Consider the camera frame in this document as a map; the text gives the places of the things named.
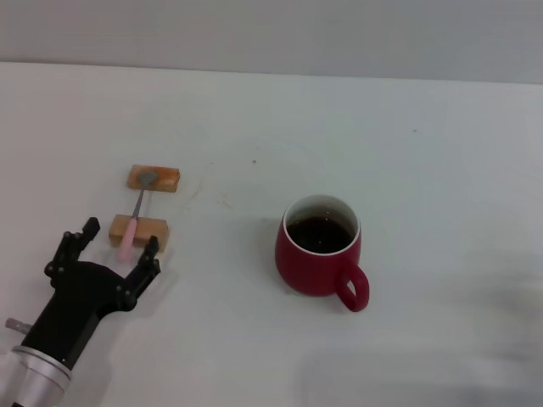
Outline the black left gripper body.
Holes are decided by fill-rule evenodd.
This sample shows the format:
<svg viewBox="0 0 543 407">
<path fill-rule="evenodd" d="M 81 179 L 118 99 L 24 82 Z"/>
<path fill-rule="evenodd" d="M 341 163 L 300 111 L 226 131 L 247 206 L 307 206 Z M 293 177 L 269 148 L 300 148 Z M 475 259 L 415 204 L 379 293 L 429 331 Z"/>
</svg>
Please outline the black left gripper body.
<svg viewBox="0 0 543 407">
<path fill-rule="evenodd" d="M 21 345 L 73 367 L 106 315 L 135 307 L 138 269 L 122 277 L 105 266 L 77 261 L 49 264 L 45 274 L 53 296 Z"/>
</svg>

